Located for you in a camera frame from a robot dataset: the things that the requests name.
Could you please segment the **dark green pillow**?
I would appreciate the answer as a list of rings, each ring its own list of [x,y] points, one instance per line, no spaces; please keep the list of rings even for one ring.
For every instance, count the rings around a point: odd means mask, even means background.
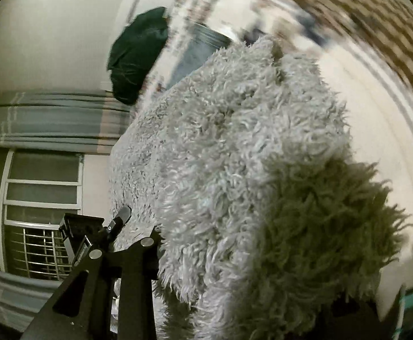
[[[139,14],[124,28],[112,45],[106,66],[115,99],[129,106],[136,104],[168,34],[166,9],[162,6]]]

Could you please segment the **grey striped curtain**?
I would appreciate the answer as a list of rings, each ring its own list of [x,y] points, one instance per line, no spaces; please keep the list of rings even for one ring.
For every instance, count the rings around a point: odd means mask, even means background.
[[[0,147],[110,154],[130,123],[130,107],[106,91],[4,92]]]

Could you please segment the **cream floral checkered blanket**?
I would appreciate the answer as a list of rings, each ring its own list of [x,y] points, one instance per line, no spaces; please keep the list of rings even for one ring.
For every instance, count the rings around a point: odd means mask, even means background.
[[[357,9],[370,11],[366,0],[318,2],[316,21],[324,44],[303,33],[295,0],[173,0],[170,40],[149,73],[139,106],[150,106],[168,88],[195,24],[232,40],[260,24],[285,50],[313,57],[323,80],[347,104],[355,157],[377,165],[378,178],[392,189],[389,202],[408,214],[400,258],[383,270],[376,294],[379,313],[385,315],[399,290],[413,287],[413,87],[377,40],[359,33],[352,22]]]

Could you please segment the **blue denim jeans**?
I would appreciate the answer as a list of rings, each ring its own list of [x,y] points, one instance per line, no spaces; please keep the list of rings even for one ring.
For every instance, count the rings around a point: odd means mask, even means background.
[[[166,89],[172,88],[180,80],[200,68],[212,54],[221,48],[227,48],[231,40],[207,26],[195,23],[192,38],[174,69]]]

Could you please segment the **grey fluffy pants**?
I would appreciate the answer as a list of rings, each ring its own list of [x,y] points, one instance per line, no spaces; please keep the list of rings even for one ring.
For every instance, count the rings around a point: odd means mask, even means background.
[[[111,151],[115,247],[156,228],[164,339],[283,339],[337,299],[370,299],[403,210],[354,160],[345,105],[269,36],[218,50],[141,105]]]

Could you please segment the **white framed window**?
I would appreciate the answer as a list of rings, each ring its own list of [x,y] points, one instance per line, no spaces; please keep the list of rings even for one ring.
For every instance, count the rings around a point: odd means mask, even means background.
[[[70,273],[59,231],[82,210],[83,155],[0,148],[0,271],[61,281]]]

